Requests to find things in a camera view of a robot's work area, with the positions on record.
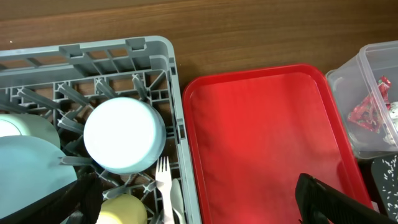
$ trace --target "white plastic fork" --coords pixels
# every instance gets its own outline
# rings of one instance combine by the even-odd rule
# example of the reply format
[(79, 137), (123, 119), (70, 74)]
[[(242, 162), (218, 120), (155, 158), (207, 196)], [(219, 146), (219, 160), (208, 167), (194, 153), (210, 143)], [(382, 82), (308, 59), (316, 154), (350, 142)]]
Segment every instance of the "white plastic fork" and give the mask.
[(164, 223), (174, 224), (172, 201), (172, 173), (170, 171), (169, 157), (160, 157), (156, 163), (156, 187), (162, 193)]

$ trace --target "plate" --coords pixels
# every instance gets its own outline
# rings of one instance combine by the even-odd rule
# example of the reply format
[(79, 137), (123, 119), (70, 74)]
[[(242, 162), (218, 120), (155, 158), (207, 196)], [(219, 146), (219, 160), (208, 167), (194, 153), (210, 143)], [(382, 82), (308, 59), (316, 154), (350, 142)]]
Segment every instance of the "plate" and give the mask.
[(6, 217), (76, 180), (65, 154), (32, 136), (0, 138), (0, 218)]

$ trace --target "red tray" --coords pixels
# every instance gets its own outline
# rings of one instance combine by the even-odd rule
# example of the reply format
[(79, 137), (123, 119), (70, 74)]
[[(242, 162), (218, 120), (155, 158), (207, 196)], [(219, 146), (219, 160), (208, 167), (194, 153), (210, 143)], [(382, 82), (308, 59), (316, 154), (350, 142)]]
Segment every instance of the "red tray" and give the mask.
[(371, 207), (315, 67), (197, 78), (183, 108), (203, 223), (299, 223), (294, 192), (302, 172)]

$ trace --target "wooden table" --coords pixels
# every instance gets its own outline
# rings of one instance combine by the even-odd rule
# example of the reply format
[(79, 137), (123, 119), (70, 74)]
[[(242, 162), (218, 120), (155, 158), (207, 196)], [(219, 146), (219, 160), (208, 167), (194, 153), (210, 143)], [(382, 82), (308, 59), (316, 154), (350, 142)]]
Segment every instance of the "wooden table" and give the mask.
[(62, 2), (5, 0), (0, 50), (162, 35), (184, 87), (202, 75), (290, 63), (326, 73), (366, 44), (398, 40), (397, 0)]

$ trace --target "dish rack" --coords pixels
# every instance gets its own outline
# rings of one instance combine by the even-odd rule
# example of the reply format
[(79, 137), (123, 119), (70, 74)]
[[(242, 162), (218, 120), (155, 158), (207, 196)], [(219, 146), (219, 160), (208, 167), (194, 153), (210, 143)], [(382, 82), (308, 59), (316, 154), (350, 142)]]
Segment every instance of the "dish rack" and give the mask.
[(182, 183), (188, 223), (201, 223), (174, 49), (167, 39), (136, 37), (0, 51), (1, 112), (47, 118), (67, 155), (61, 164), (75, 166), (78, 176), (93, 169), (106, 183), (105, 198), (126, 192), (141, 199), (148, 222), (155, 223), (162, 198), (154, 166), (129, 176), (112, 174), (96, 165), (84, 148), (85, 119), (95, 106), (119, 96), (145, 101), (162, 115), (167, 130), (163, 155), (170, 157), (172, 176)]

